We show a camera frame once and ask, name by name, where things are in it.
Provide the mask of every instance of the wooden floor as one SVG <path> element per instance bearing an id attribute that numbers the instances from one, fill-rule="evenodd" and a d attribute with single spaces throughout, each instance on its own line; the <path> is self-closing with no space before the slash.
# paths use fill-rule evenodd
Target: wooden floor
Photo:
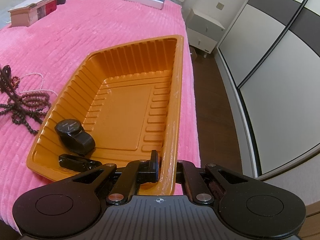
<path id="1" fill-rule="evenodd" d="M 193 60 L 201 166 L 215 163 L 242 173 L 235 125 L 213 55 Z"/>

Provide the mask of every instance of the electrical socket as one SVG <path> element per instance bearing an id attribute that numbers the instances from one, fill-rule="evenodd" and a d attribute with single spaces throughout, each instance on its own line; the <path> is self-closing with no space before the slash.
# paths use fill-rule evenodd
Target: electrical socket
<path id="1" fill-rule="evenodd" d="M 224 8 L 224 4 L 218 2 L 217 9 L 222 10 Z"/>

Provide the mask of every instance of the orange bin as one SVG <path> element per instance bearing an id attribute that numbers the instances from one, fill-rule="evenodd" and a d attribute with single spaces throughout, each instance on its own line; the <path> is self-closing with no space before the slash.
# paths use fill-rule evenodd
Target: orange bin
<path id="1" fill-rule="evenodd" d="M 157 150 L 159 182 L 141 195 L 172 195 L 178 153 L 183 37 L 165 36 L 91 53 L 48 112 L 27 158 L 36 173 L 57 181 L 77 172 L 61 168 L 70 152 L 54 130 L 63 119 L 79 120 L 96 142 L 86 158 L 124 167 Z"/>

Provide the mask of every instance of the white nightstand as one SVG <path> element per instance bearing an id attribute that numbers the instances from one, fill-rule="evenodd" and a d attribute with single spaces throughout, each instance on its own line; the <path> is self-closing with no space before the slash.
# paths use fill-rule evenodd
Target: white nightstand
<path id="1" fill-rule="evenodd" d="M 217 20 L 192 9 L 186 20 L 189 44 L 211 53 L 225 33 L 225 28 Z"/>

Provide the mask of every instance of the bed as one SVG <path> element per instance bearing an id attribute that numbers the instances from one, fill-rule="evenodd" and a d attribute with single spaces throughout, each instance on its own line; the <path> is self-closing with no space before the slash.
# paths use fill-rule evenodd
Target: bed
<path id="1" fill-rule="evenodd" d="M 193 70 L 181 6 L 166 0 L 162 10 L 123 0 L 67 0 L 31 27 L 0 30 L 0 67 L 12 75 L 38 72 L 43 89 L 59 93 L 74 70 L 91 52 L 146 38 L 180 34 L 185 37 L 178 158 L 200 166 Z M 18 91 L 38 89 L 42 79 L 21 80 Z M 50 93 L 51 101 L 56 98 Z M 7 95 L 0 94 L 0 103 Z M 29 122 L 32 127 L 37 124 Z M 34 136 L 0 117 L 0 219 L 15 228 L 12 205 L 24 192 L 50 183 L 26 167 Z M 175 194 L 181 193 L 176 188 Z"/>

